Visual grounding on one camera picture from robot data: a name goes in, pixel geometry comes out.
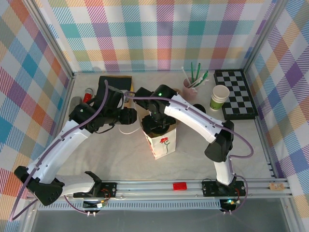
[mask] pink cup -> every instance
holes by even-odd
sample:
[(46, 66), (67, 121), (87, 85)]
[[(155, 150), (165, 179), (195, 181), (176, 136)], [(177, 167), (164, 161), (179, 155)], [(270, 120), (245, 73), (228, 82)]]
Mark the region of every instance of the pink cup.
[(187, 88), (190, 84), (187, 79), (183, 81), (183, 98), (186, 101), (192, 101), (197, 97), (197, 90), (195, 88)]

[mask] checkerboard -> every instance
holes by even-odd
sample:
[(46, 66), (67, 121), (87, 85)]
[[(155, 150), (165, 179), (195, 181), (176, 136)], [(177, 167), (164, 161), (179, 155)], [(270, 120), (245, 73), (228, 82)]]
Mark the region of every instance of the checkerboard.
[(214, 78), (216, 85), (230, 90), (222, 106), (225, 120), (254, 119), (258, 115), (242, 70), (216, 70)]

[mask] plaid wallpaper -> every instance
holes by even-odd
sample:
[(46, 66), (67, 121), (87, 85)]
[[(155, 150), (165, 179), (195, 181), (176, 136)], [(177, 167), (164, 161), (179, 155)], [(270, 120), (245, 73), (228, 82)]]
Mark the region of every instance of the plaid wallpaper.
[(309, 231), (309, 0), (290, 0), (248, 81), (270, 152)]
[(36, 0), (75, 72), (241, 68), (276, 0)]
[(13, 171), (51, 142), (68, 82), (22, 0), (0, 0), (0, 232), (16, 231), (7, 222), (21, 188)]

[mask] green paper cup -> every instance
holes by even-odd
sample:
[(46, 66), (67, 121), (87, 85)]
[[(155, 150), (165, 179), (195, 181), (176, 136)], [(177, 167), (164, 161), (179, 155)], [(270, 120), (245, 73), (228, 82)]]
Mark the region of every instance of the green paper cup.
[(219, 110), (230, 95), (230, 90), (226, 86), (218, 85), (212, 90), (211, 109)]

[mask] white table surface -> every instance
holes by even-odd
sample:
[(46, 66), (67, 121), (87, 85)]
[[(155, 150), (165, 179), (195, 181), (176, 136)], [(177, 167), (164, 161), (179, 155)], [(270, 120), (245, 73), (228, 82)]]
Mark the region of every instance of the white table surface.
[[(134, 90), (144, 87), (154, 91), (160, 84), (182, 89), (181, 72), (121, 72), (81, 73), (76, 76), (71, 98), (84, 96), (87, 87), (96, 92), (100, 75), (130, 75)], [(209, 107), (214, 78), (201, 86), (192, 104), (199, 103), (211, 117), (224, 121), (221, 110)], [(234, 171), (245, 178), (270, 178), (267, 161), (253, 120), (234, 120), (235, 131), (244, 136), (253, 146), (254, 155), (249, 159), (234, 159)], [(139, 122), (121, 126), (123, 132), (133, 131)], [(73, 175), (92, 171), (102, 180), (159, 180), (159, 179), (203, 179), (216, 178), (213, 162), (204, 150), (208, 143), (197, 132), (183, 123), (177, 124), (176, 151), (155, 160), (141, 129), (124, 135), (118, 125), (108, 133), (92, 134), (68, 158), (58, 174)], [(249, 149), (235, 137), (231, 154), (248, 155)]]

